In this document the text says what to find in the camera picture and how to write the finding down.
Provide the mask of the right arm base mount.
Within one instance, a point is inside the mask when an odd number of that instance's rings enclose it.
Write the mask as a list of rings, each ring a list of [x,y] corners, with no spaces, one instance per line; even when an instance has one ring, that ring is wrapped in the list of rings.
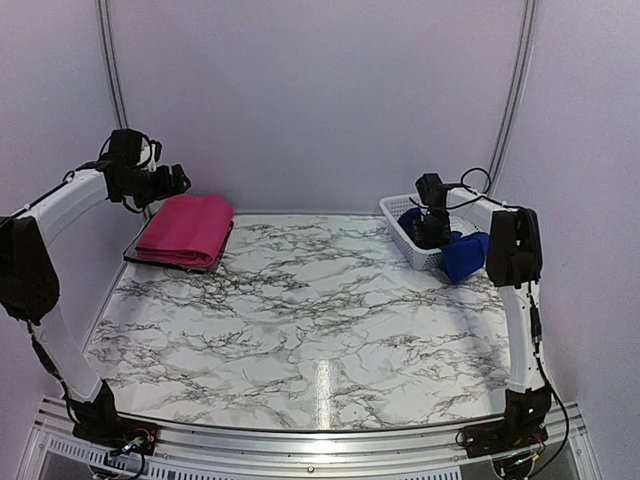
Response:
[[[456,443],[469,458],[477,458],[541,445],[547,439],[545,414],[537,416],[533,408],[526,407],[523,412],[506,411],[502,420],[463,427]]]

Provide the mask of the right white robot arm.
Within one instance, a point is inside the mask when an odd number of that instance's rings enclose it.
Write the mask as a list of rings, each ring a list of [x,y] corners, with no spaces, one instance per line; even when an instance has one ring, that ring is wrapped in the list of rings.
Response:
[[[504,419],[496,425],[495,438],[502,446],[515,448],[544,422],[552,399],[544,372],[539,312],[543,261],[537,214],[530,208],[475,193],[462,182],[445,184],[436,173],[423,174],[415,186],[431,244],[441,247],[449,238],[449,212],[456,206],[447,197],[456,190],[470,195],[457,207],[475,208],[488,229],[485,270],[504,305],[510,355]]]

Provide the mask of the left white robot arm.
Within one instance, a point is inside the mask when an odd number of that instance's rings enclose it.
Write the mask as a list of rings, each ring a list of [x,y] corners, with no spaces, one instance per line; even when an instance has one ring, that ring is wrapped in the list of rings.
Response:
[[[60,281],[49,254],[59,234],[104,202],[139,213],[185,193],[181,165],[160,164],[162,145],[146,134],[114,130],[98,158],[65,174],[61,183],[1,220],[1,305],[26,324],[45,370],[63,388],[72,421],[106,445],[125,438],[108,384],[89,365],[63,319]]]

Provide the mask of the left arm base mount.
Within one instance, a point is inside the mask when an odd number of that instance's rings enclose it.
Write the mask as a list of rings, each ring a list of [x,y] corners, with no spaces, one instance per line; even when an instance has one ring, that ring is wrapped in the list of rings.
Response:
[[[156,423],[119,416],[115,423],[103,425],[98,420],[83,418],[71,411],[76,438],[109,447],[121,454],[152,455],[159,434]]]

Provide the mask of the blue garment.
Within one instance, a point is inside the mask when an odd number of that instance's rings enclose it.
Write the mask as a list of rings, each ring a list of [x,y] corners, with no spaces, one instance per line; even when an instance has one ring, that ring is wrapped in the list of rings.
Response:
[[[475,233],[456,238],[449,245],[440,247],[445,267],[441,270],[453,284],[459,284],[484,268],[488,254],[490,236]]]

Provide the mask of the pink trousers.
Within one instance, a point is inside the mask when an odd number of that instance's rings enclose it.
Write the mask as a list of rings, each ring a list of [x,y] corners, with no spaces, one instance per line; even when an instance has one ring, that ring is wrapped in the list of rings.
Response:
[[[233,209],[212,194],[166,200],[138,240],[141,259],[206,268],[214,264],[229,231]]]

